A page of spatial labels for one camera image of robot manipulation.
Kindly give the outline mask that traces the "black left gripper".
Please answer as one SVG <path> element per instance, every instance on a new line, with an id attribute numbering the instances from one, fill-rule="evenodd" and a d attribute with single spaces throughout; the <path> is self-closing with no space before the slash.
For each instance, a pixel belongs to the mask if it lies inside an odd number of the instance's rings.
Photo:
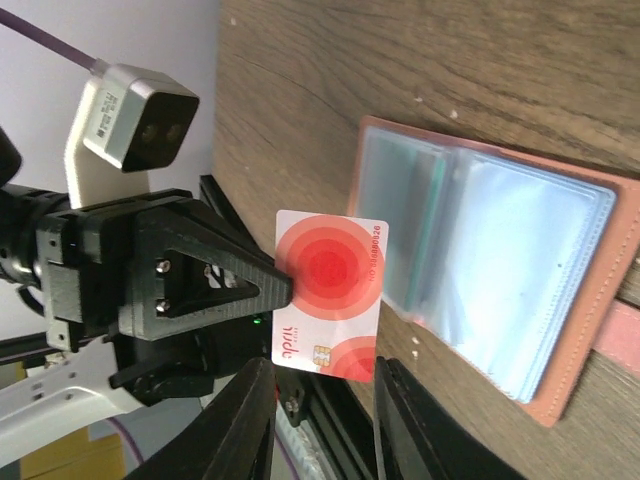
<path id="1" fill-rule="evenodd" d="M 166 190 L 46 214 L 36 229 L 47 341 L 115 358 L 107 383 L 145 405 L 200 394 L 200 336 L 287 306 L 293 281 L 213 209 Z"/>

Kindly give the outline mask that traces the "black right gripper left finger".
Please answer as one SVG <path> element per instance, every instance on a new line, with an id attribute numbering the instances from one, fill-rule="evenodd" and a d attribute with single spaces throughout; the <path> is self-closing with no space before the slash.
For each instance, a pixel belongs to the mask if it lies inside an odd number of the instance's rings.
<path id="1" fill-rule="evenodd" d="M 268 479 L 275 420 L 273 364 L 264 358 L 254 358 L 183 432 L 127 477 Z"/>

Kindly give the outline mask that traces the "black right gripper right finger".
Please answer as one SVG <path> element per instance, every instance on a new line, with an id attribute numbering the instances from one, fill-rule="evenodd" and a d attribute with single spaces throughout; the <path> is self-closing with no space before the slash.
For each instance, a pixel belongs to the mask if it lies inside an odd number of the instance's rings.
<path id="1" fill-rule="evenodd" d="M 380 479 L 523 477 L 451 417 L 395 358 L 376 358 L 373 427 Z"/>

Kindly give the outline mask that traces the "white red circle card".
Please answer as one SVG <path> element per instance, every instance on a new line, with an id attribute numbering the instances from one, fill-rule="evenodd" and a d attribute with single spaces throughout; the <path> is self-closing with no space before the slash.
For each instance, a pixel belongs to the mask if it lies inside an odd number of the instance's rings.
<path id="1" fill-rule="evenodd" d="M 274 364 L 372 380 L 388 233 L 383 220 L 278 211 L 275 265 L 293 297 L 273 313 Z"/>

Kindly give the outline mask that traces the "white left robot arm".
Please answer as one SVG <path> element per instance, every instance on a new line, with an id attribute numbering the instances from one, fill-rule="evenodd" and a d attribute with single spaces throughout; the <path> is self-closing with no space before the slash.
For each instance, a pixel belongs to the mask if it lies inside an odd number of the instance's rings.
<path id="1" fill-rule="evenodd" d="M 292 280 L 247 232 L 215 179 L 73 208 L 13 183 L 1 142 L 1 278 L 49 326 L 5 340 L 3 363 L 40 372 L 1 392 L 1 461 L 88 425 L 173 398 L 268 354 L 263 319 Z"/>

